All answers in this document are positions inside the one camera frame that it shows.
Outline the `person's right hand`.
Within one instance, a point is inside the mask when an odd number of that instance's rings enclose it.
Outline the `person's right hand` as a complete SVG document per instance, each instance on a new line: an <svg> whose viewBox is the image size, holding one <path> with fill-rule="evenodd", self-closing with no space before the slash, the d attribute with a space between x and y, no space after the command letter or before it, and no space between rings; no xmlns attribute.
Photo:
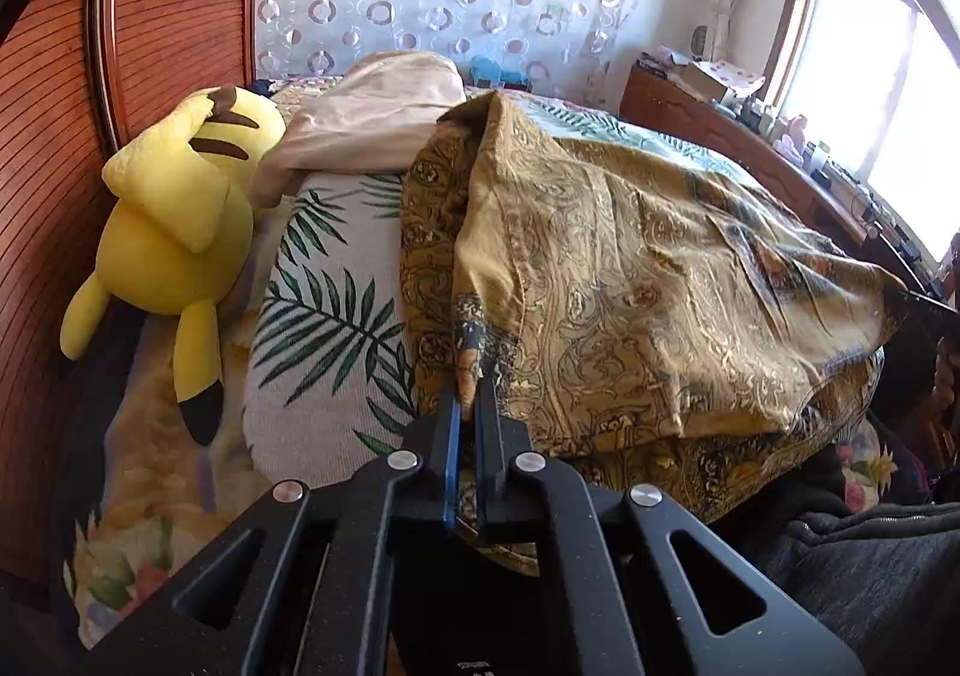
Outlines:
<svg viewBox="0 0 960 676"><path fill-rule="evenodd" d="M942 408L940 430L947 435L947 455L958 461L958 341L942 336L937 344L935 361L934 401Z"/></svg>

